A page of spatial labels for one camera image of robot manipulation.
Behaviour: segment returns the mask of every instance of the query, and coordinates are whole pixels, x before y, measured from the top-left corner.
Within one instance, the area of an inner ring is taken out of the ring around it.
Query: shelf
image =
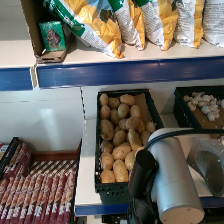
[[[32,90],[35,57],[19,1],[0,2],[0,91]]]
[[[177,122],[175,121],[175,118],[172,114],[162,115],[161,118],[164,122],[165,127],[178,127]],[[75,214],[76,216],[87,216],[126,213],[128,208],[127,203],[102,203],[100,195],[95,192],[95,128],[96,119],[85,121],[77,177]],[[203,207],[223,207],[224,198],[211,197],[212,195],[209,192],[203,178],[192,168],[189,167],[189,169]]]
[[[125,45],[125,55],[120,60],[111,58],[76,40],[63,63],[38,64],[39,85],[80,87],[224,77],[224,49],[204,40],[200,49],[174,43],[168,51],[161,51],[148,43],[144,51],[137,51]]]

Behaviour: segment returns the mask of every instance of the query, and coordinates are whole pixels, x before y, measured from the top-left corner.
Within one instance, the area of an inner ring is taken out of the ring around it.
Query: potato
[[[136,152],[135,152],[135,157],[136,157],[137,153],[138,153],[140,150],[143,150],[144,148],[145,148],[144,146],[139,147],[139,148],[136,150]]]
[[[134,129],[138,130],[139,128],[140,119],[137,117],[130,117],[126,121],[126,128],[127,130]]]
[[[118,118],[123,119],[126,118],[130,109],[127,104],[121,103],[118,107]]]
[[[100,148],[101,148],[101,152],[112,153],[114,149],[114,145],[109,141],[103,140],[100,145]]]
[[[114,160],[124,160],[127,154],[131,152],[131,145],[128,142],[125,142],[113,150],[113,158]]]
[[[148,131],[143,131],[141,133],[140,140],[142,142],[142,145],[146,145],[148,143],[150,135],[151,135],[151,133]]]
[[[130,109],[130,116],[131,117],[141,117],[140,108],[137,105],[133,105]]]
[[[114,137],[113,125],[108,120],[100,121],[100,133],[104,140],[111,140]]]
[[[116,125],[119,125],[119,118],[118,118],[118,114],[117,114],[117,110],[113,109],[110,111],[110,120]]]
[[[133,151],[136,151],[139,147],[142,146],[138,133],[136,133],[133,129],[130,129],[128,132],[128,141]]]
[[[113,164],[113,171],[116,182],[128,182],[128,170],[121,160],[116,160]]]
[[[121,103],[127,104],[129,107],[135,104],[135,98],[131,95],[125,94],[120,97]]]
[[[127,119],[122,119],[122,120],[119,121],[119,127],[120,127],[120,129],[122,129],[124,131],[127,131],[126,121],[127,121]]]
[[[137,132],[139,134],[141,134],[143,131],[145,131],[145,124],[143,123],[143,121],[141,119],[139,119],[139,127],[138,127]]]
[[[115,129],[114,129],[114,134],[116,134],[118,131],[120,131],[121,128],[119,126],[117,126]]]
[[[125,157],[125,165],[129,171],[132,171],[135,162],[135,152],[131,151]]]
[[[107,105],[102,106],[100,109],[100,118],[102,120],[108,120],[110,117],[110,108]]]
[[[126,140],[127,140],[127,135],[126,135],[125,131],[120,130],[114,135],[113,144],[116,147],[116,146],[119,146],[120,144],[126,142]]]
[[[111,170],[104,170],[100,175],[100,180],[102,184],[115,183],[114,172]]]
[[[113,167],[114,158],[109,152],[103,152],[101,155],[101,168],[103,170],[111,170]]]
[[[156,126],[152,121],[150,121],[146,124],[145,129],[146,129],[146,131],[149,131],[150,133],[153,133],[156,130]]]
[[[120,105],[120,101],[117,98],[109,98],[108,99],[108,106],[110,109],[117,109]]]
[[[100,96],[100,106],[104,106],[104,105],[108,105],[108,96],[107,94],[103,93],[101,96]]]

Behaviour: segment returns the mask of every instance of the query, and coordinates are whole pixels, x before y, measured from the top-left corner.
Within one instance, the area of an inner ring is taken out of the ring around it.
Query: cardboard box
[[[44,51],[44,42],[41,35],[39,23],[56,21],[55,16],[50,14],[47,9],[38,0],[20,0],[23,14],[25,16],[27,29],[33,45],[34,55],[37,63],[62,62],[66,56],[66,52],[74,39],[71,34],[65,51],[42,52]]]

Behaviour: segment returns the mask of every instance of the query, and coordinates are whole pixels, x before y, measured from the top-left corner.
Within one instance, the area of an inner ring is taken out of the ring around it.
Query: black plastic crate
[[[124,203],[130,199],[130,195],[128,192],[128,182],[123,183],[109,183],[102,184],[100,182],[100,174],[102,172],[100,165],[100,144],[102,143],[102,138],[100,136],[100,104],[99,98],[100,96],[106,93],[108,97],[120,97],[124,94],[129,94],[132,96],[145,94],[146,104],[148,106],[148,111],[151,115],[151,119],[154,123],[156,123],[156,129],[163,128],[163,123],[160,119],[158,111],[155,107],[154,101],[149,93],[148,89],[138,89],[138,90],[127,90],[127,91],[110,91],[110,92],[99,92],[97,97],[97,124],[96,124],[96,153],[95,153],[95,191],[96,193],[100,193],[102,201],[113,202],[115,198],[119,201],[117,203]]]
[[[217,99],[224,99],[223,86],[177,87],[174,92],[175,103],[173,113],[181,128],[202,128],[193,112],[184,101],[184,96],[191,96],[193,92],[205,92],[206,95],[213,95]]]
[[[0,161],[0,179],[2,179],[5,167],[9,164],[9,162],[10,162],[12,156],[14,155],[18,145],[19,145],[19,138],[14,137],[12,139],[12,141],[10,142],[7,150],[5,151],[3,157]]]

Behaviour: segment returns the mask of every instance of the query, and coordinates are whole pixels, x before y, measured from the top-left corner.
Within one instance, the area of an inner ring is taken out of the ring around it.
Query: snack bag
[[[121,58],[121,33],[108,0],[40,0],[86,45]]]
[[[177,23],[176,3],[172,0],[136,0],[143,13],[146,37],[161,50],[168,50]]]
[[[224,47],[224,0],[206,0],[203,15],[204,38]]]
[[[138,50],[145,47],[145,28],[141,9],[136,0],[109,0],[118,20],[122,40],[135,45]]]
[[[203,36],[204,0],[176,0],[178,20],[174,39],[181,45],[199,48]]]

